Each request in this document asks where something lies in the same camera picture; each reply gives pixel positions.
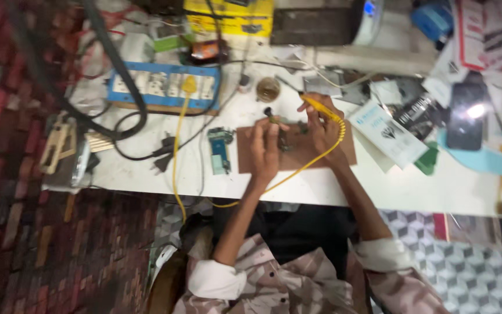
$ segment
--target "yellow cable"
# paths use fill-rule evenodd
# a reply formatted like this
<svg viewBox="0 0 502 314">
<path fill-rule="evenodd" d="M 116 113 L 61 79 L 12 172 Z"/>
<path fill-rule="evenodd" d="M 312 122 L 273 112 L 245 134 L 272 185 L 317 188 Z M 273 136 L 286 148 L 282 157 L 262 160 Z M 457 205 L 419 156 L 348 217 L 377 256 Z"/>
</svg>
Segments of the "yellow cable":
<svg viewBox="0 0 502 314">
<path fill-rule="evenodd" d="M 297 169 L 294 173 L 292 173 L 291 175 L 289 175 L 286 179 L 284 179 L 284 180 L 276 183 L 273 187 L 271 187 L 271 188 L 267 189 L 266 191 L 264 191 L 263 194 L 265 194 L 267 192 L 270 192 L 271 190 L 275 189 L 276 187 L 278 187 L 282 183 L 284 183 L 284 182 L 290 180 L 291 178 L 293 178 L 298 173 L 300 173 L 303 170 L 309 168 L 312 164 L 316 163 L 319 159 L 321 159 L 321 158 L 325 157 L 326 155 L 328 155 L 331 151 L 333 151 L 333 149 L 335 149 L 336 147 L 338 147 L 338 145 L 340 144 L 340 142 L 342 142 L 342 140 L 344 140 L 344 135 L 346 134 L 346 124 L 344 123 L 344 120 L 342 120 L 342 118 L 340 118 L 336 113 L 332 112 L 330 109 L 328 109 L 323 104 L 319 103 L 318 101 L 316 101 L 314 99 L 311 99 L 309 97 L 303 97 L 303 96 L 301 97 L 301 99 L 303 99 L 304 101 L 306 101 L 310 105 L 312 105 L 313 108 L 315 108 L 315 110 L 324 113 L 331 120 L 333 120 L 333 121 L 335 121 L 335 122 L 338 123 L 338 125 L 340 126 L 340 133 L 338 134 L 338 140 L 336 141 L 336 143 L 334 143 L 334 145 L 331 148 L 327 149 L 326 152 L 322 153 L 321 155 L 318 155 L 312 161 L 310 161 L 309 163 L 307 163 L 305 166 Z M 217 204 L 214 204 L 210 199 L 208 199 L 208 201 L 213 206 L 216 206 L 216 207 L 219 207 L 219 208 L 227 208 L 227 207 L 232 207 L 232 206 L 235 206 L 235 205 L 239 204 L 239 201 L 237 201 L 237 202 L 233 202 L 233 203 L 230 203 L 230 204 L 227 204 L 227 205 L 217 205 Z"/>
<path fill-rule="evenodd" d="M 189 75 L 181 89 L 185 92 L 185 103 L 183 103 L 183 108 L 181 109 L 180 119 L 178 120 L 178 129 L 176 131 L 176 139 L 173 142 L 173 171 L 172 171 L 172 186 L 173 186 L 173 194 L 178 201 L 178 204 L 181 208 L 181 213 L 183 215 L 183 224 L 185 224 L 185 220 L 187 219 L 187 214 L 185 213 L 185 206 L 181 202 L 180 196 L 178 195 L 178 187 L 176 185 L 176 166 L 178 164 L 178 149 L 179 149 L 179 138 L 180 138 L 180 130 L 181 130 L 181 121 L 183 117 L 185 117 L 185 112 L 187 112 L 187 106 L 189 105 L 189 100 L 191 99 L 191 94 L 197 91 L 197 85 L 195 83 L 195 77 L 193 75 Z"/>
</svg>

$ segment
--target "workbench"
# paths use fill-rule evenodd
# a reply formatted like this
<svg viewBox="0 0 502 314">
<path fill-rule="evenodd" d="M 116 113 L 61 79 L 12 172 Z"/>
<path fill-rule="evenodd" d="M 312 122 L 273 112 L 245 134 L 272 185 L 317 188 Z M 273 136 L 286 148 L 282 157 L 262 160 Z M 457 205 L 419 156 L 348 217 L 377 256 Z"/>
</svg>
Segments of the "workbench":
<svg viewBox="0 0 502 314">
<path fill-rule="evenodd" d="M 269 60 L 267 53 L 260 49 L 250 53 L 248 60 Z M 239 81 L 240 64 L 224 67 L 227 84 L 222 92 L 222 99 L 231 94 L 235 83 Z M 257 79 L 275 74 L 285 78 L 300 88 L 302 80 L 290 75 L 284 68 L 261 64 L 249 64 L 246 73 Z M 220 116 L 209 125 L 209 128 L 224 127 L 235 130 L 238 127 L 252 126 L 263 118 L 263 110 L 269 106 L 273 113 L 290 121 L 307 121 L 305 112 L 296 109 L 302 104 L 297 93 L 288 86 L 282 85 L 281 95 L 270 104 L 259 103 L 255 99 L 254 89 L 248 94 L 236 94 Z M 349 106 L 335 101 L 337 108 L 345 113 Z M 113 127 L 115 123 L 132 110 L 112 108 L 103 117 L 102 124 Z M 188 117 L 183 120 L 181 142 L 197 132 L 210 116 Z M 137 117 L 131 117 L 122 129 L 134 125 Z M 119 142 L 119 147 L 130 156 L 144 156 L 161 147 L 165 133 L 175 133 L 177 116 L 149 115 L 144 129 L 132 138 Z M 404 170 L 398 167 L 387 173 L 379 168 L 366 148 L 357 140 L 361 136 L 354 130 L 354 146 L 358 164 L 352 171 L 366 189 L 375 206 L 386 210 L 412 210 L 421 212 L 455 213 L 461 215 L 496 216 L 495 203 L 498 195 L 499 177 L 489 173 L 478 173 L 465 168 L 448 153 L 442 151 L 438 156 L 435 174 L 424 175 L 414 165 Z M 196 196 L 202 184 L 203 196 L 239 199 L 247 186 L 250 174 L 238 173 L 238 152 L 235 140 L 227 148 L 232 162 L 232 172 L 228 175 L 213 175 L 210 156 L 210 144 L 206 133 L 180 150 L 178 156 L 178 192 L 180 195 Z M 172 194 L 172 162 L 165 173 L 156 174 L 153 168 L 156 159 L 145 161 L 129 161 L 122 158 L 115 150 L 110 149 L 98 153 L 101 163 L 94 170 L 93 184 L 114 190 L 126 190 L 150 193 Z M 272 181 L 275 184 L 292 172 L 280 172 Z M 288 182 L 269 193 L 262 195 L 263 201 L 289 202 L 300 204 L 347 205 L 336 178 L 330 169 L 307 169 Z"/>
</svg>

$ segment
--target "hand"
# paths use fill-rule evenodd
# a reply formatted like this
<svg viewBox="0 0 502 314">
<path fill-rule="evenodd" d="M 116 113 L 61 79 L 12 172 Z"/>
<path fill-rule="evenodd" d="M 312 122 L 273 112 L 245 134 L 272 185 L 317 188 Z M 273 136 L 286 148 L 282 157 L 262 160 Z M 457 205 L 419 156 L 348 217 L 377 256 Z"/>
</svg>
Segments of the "hand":
<svg viewBox="0 0 502 314">
<path fill-rule="evenodd" d="M 344 112 L 336 109 L 332 103 L 330 96 L 321 95 L 317 93 L 305 94 L 305 97 L 312 98 L 325 107 L 327 107 L 332 112 L 336 113 L 340 118 L 344 119 Z M 327 118 L 324 113 L 320 113 L 315 110 L 310 104 L 304 102 L 297 111 L 302 112 L 305 110 L 307 112 L 307 125 L 313 136 L 313 146 L 317 153 L 322 154 L 331 148 L 334 143 L 338 140 L 338 134 L 340 132 L 340 126 L 335 121 Z M 331 167 L 345 163 L 347 164 L 346 155 L 340 146 L 334 148 L 328 155 L 324 158 L 329 162 Z"/>
<path fill-rule="evenodd" d="M 289 130 L 283 124 L 271 124 L 269 118 L 255 123 L 251 134 L 251 154 L 253 155 L 253 182 L 264 188 L 275 178 L 279 169 L 278 134 L 280 129 Z"/>
</svg>

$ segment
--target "patterned shirt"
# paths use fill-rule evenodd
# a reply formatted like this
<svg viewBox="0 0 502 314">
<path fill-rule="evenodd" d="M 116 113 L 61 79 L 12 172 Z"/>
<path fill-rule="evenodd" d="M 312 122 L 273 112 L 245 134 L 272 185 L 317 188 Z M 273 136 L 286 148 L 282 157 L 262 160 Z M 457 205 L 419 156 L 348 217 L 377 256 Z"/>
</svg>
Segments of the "patterned shirt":
<svg viewBox="0 0 502 314">
<path fill-rule="evenodd" d="M 349 255 L 361 263 L 374 296 L 393 314 L 448 313 L 400 241 L 363 241 L 354 250 Z M 352 285 L 336 278 L 321 248 L 279 265 L 257 234 L 241 246 L 235 267 L 209 260 L 210 253 L 199 239 L 191 249 L 187 291 L 175 314 L 357 313 Z"/>
</svg>

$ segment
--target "yellow box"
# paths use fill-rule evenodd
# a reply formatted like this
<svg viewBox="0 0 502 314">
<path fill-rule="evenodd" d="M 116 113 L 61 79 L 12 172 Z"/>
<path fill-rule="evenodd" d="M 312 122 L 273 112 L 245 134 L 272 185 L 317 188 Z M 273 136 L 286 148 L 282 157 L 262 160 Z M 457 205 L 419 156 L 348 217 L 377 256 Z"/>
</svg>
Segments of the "yellow box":
<svg viewBox="0 0 502 314">
<path fill-rule="evenodd" d="M 275 0 L 254 0 L 247 7 L 211 0 L 214 12 L 222 17 L 218 21 L 223 33 L 270 37 Z M 205 0 L 185 0 L 187 19 L 195 32 L 215 31 L 212 13 Z"/>
</svg>

